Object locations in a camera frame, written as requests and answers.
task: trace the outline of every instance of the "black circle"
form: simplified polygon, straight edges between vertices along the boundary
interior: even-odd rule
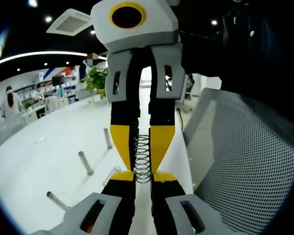
[[[112,22],[120,28],[134,28],[142,19],[141,12],[131,6],[121,7],[112,14]]]

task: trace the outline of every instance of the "air conditioner vent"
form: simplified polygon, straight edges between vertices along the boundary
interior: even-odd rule
[[[91,25],[89,15],[74,9],[68,9],[52,23],[47,33],[75,36]]]

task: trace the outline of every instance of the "white tabletop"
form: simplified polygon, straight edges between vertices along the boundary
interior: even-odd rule
[[[141,134],[149,128],[149,92],[140,92]],[[103,129],[109,128],[110,112],[109,105],[82,100],[33,122],[0,146],[0,201],[26,234],[62,222],[64,211],[47,199],[48,191],[72,207],[90,193],[101,192],[114,166],[126,170],[116,148],[106,148]],[[192,193],[186,147],[175,120],[176,133],[159,169],[175,175],[185,192]],[[93,176],[87,176],[79,151],[84,151]],[[137,184],[135,203],[130,234],[155,235],[149,184]]]

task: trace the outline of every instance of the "led light strip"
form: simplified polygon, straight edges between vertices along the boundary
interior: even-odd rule
[[[13,55],[11,57],[0,60],[0,64],[10,60],[14,60],[14,59],[25,57],[25,56],[31,56],[31,55],[79,55],[84,57],[87,56],[87,54],[85,53],[70,52],[70,51],[37,51],[37,52],[29,52],[25,54],[20,54],[20,55]],[[106,57],[102,57],[102,56],[99,56],[99,59],[107,60]]]

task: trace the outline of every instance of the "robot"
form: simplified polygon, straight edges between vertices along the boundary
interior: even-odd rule
[[[65,213],[50,231],[33,235],[128,235],[135,213],[136,181],[147,175],[151,213],[158,235],[236,234],[220,214],[194,194],[185,195],[178,180],[158,167],[175,133],[175,100],[182,99],[185,72],[178,21],[170,6],[179,0],[102,0],[91,18],[97,38],[108,49],[106,94],[111,136],[127,171],[116,173],[101,193],[92,193]],[[135,168],[139,135],[139,83],[151,66],[148,171]],[[167,91],[166,75],[173,78]]]

